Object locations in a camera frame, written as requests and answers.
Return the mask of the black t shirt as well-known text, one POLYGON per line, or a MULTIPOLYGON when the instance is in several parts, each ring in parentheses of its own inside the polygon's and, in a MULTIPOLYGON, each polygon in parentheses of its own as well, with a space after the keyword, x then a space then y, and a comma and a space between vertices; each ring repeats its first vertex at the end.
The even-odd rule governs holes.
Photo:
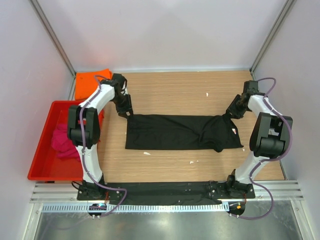
POLYGON ((135 114, 127 119, 128 150, 238 149, 238 128, 226 115, 135 114))

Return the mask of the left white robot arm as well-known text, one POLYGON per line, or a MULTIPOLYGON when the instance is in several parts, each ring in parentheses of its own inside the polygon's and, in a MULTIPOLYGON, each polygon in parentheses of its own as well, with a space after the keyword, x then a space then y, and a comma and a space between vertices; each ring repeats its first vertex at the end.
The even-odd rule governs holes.
POLYGON ((99 164, 98 142, 101 136, 99 114, 112 102, 120 117, 133 115, 127 79, 114 73, 110 79, 95 75, 97 89, 82 103, 68 109, 67 137, 75 146, 82 165, 82 183, 78 187, 78 200, 101 200, 108 189, 99 164))

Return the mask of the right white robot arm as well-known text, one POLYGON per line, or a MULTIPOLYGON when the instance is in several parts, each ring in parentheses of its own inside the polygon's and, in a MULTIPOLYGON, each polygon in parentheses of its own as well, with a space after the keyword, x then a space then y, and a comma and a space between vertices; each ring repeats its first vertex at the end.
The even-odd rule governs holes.
POLYGON ((293 138, 292 117, 282 115, 272 106, 268 94, 259 91, 258 81, 246 81, 242 94, 236 95, 226 110, 232 119, 241 119, 246 112, 253 112, 256 122, 245 162, 226 181, 225 192, 234 199, 254 198, 254 178, 266 164, 279 161, 288 153, 293 138))

